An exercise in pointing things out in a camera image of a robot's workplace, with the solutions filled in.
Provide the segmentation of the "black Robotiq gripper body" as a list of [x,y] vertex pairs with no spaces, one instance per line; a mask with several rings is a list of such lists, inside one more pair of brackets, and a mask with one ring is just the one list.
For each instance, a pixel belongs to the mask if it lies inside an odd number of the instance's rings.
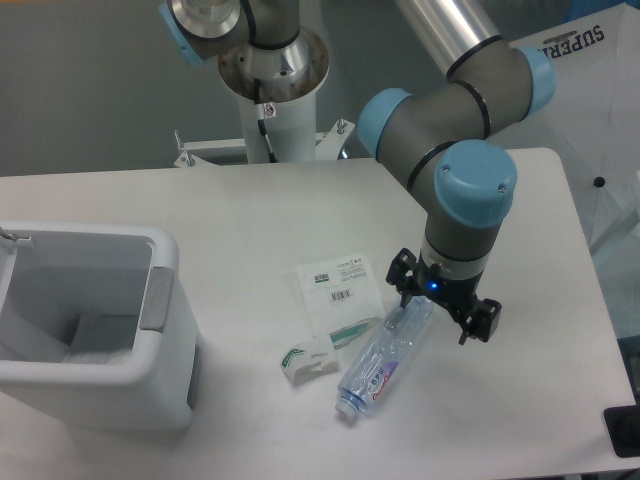
[[425,296],[433,303],[445,309],[452,319],[459,323],[478,299],[477,285],[481,274],[467,275],[463,279],[444,276],[444,270],[437,264],[427,267],[422,259],[417,259],[416,272],[417,296]]

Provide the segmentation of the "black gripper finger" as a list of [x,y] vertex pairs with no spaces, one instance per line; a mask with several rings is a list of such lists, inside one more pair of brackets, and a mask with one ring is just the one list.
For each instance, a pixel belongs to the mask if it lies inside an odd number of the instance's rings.
[[497,329],[502,304],[493,299],[477,299],[473,308],[459,322],[462,333],[458,343],[464,345],[468,339],[487,343]]
[[413,296],[417,295],[417,282],[414,276],[417,259],[407,248],[402,248],[390,263],[386,282],[394,286],[401,296],[400,307],[405,308]]

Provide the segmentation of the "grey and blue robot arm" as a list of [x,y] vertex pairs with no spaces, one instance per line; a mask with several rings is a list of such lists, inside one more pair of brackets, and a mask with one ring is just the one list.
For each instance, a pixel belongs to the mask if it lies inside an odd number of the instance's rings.
[[[490,136],[546,106],[556,74],[541,51],[513,48],[476,1],[398,5],[447,83],[418,98],[400,88],[363,108],[357,135],[426,211],[418,254],[402,250],[387,280],[404,301],[423,295],[446,310],[463,339],[487,341],[499,302],[476,289],[513,202],[517,170]],[[184,58],[216,59],[241,100],[252,163],[317,158],[314,113],[285,107],[312,96],[328,73],[321,40],[296,1],[164,1],[160,15]]]

